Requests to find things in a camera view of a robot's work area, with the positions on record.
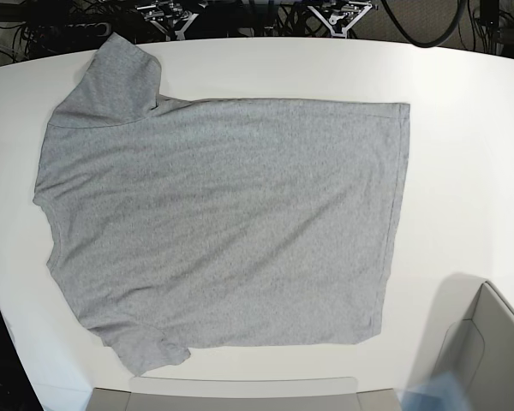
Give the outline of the blue translucent object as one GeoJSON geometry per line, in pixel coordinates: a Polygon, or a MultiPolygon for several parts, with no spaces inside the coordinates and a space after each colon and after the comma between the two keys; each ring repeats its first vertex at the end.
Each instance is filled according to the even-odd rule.
{"type": "Polygon", "coordinates": [[[470,405],[457,378],[451,372],[444,372],[406,390],[402,395],[401,409],[460,411],[470,410],[470,405]]]}

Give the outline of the grey bin right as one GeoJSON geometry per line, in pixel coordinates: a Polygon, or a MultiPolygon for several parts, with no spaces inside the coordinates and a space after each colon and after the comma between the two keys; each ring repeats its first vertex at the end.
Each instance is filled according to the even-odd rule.
{"type": "Polygon", "coordinates": [[[446,332],[434,373],[449,387],[450,410],[514,410],[514,308],[492,283],[446,332]]]}

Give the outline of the grey tray bottom edge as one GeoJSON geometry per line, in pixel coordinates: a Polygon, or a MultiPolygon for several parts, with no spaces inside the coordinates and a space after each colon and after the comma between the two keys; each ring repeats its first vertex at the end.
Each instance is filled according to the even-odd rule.
{"type": "Polygon", "coordinates": [[[358,390],[356,378],[228,381],[133,378],[95,388],[88,410],[400,410],[392,389],[358,390]]]}

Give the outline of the grey T-shirt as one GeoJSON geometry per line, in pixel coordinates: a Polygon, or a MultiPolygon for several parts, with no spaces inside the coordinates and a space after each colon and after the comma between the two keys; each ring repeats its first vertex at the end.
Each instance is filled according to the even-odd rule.
{"type": "Polygon", "coordinates": [[[34,203],[51,276],[134,375],[195,348],[381,331],[408,104],[165,97],[119,35],[56,107],[34,203]]]}

